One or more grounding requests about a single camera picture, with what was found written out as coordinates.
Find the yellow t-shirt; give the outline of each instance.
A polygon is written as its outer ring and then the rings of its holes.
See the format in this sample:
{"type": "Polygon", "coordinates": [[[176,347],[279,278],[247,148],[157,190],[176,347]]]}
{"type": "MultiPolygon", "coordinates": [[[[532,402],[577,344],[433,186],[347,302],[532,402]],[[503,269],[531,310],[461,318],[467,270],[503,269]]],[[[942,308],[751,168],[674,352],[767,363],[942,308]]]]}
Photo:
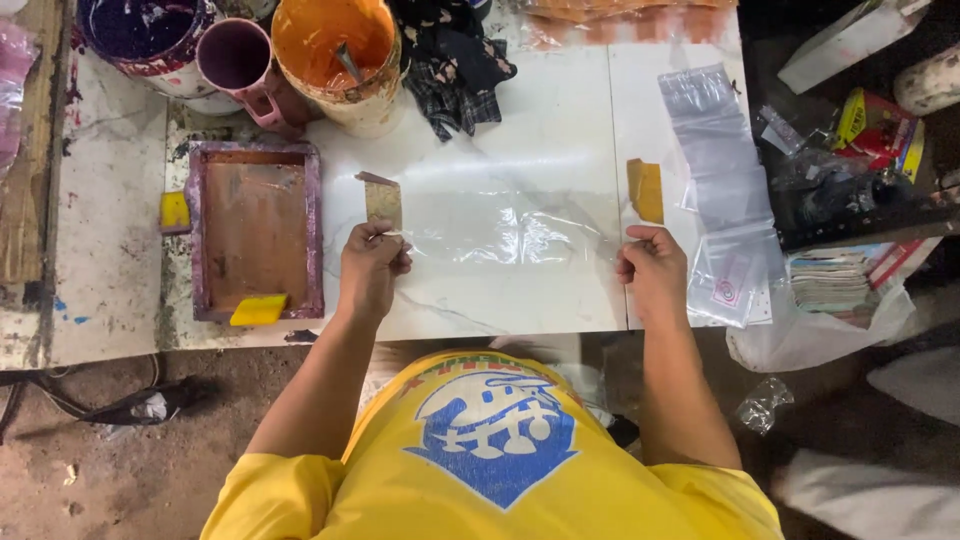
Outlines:
{"type": "Polygon", "coordinates": [[[645,467],[556,374],[445,353],[394,378],[343,461],[247,454],[201,540],[782,538],[745,473],[645,467]]]}

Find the pink plastic mug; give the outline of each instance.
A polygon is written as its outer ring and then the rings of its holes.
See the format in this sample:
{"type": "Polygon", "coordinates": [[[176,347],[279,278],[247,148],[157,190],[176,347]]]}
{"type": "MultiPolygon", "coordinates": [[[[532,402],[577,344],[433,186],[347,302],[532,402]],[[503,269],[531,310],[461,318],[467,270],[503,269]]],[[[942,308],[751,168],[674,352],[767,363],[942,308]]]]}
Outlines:
{"type": "Polygon", "coordinates": [[[197,44],[197,65],[207,82],[243,104],[261,128],[291,142],[303,136],[310,109],[283,78],[270,37],[256,23],[229,18],[210,26],[197,44]]]}

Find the wooden screen printing frame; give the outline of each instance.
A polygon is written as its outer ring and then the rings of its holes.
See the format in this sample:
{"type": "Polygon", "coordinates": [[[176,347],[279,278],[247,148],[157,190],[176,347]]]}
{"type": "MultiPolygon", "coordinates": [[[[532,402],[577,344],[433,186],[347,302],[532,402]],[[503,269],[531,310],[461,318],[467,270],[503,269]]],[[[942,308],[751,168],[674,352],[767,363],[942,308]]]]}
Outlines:
{"type": "Polygon", "coordinates": [[[210,291],[205,284],[204,264],[204,171],[207,159],[218,153],[282,153],[303,155],[303,194],[306,209],[307,306],[284,309],[281,319],[324,318],[323,232],[320,229],[320,155],[312,144],[261,144],[245,142],[191,141],[190,174],[183,188],[190,207],[190,265],[193,288],[193,317],[197,321],[226,322],[231,313],[210,308],[210,291]]]}

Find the blue logo print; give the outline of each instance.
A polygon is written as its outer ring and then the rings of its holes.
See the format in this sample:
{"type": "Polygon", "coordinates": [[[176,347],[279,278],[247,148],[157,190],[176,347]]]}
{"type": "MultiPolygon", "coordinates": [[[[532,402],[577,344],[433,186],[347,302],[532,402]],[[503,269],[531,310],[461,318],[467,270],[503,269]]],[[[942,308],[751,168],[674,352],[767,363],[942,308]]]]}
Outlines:
{"type": "Polygon", "coordinates": [[[440,465],[506,510],[577,454],[570,450],[573,417],[546,392],[551,386],[497,371],[457,377],[417,411],[425,423],[423,446],[403,450],[440,465]]]}

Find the stack of cards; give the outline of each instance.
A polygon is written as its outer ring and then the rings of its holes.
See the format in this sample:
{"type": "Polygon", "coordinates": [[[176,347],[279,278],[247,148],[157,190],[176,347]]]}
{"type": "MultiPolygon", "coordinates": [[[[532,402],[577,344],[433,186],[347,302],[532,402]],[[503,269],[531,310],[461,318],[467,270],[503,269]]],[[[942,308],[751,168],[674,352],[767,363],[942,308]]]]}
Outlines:
{"type": "Polygon", "coordinates": [[[867,329],[880,295],[868,278],[874,246],[814,250],[790,258],[790,284],[800,309],[828,313],[867,329]]]}

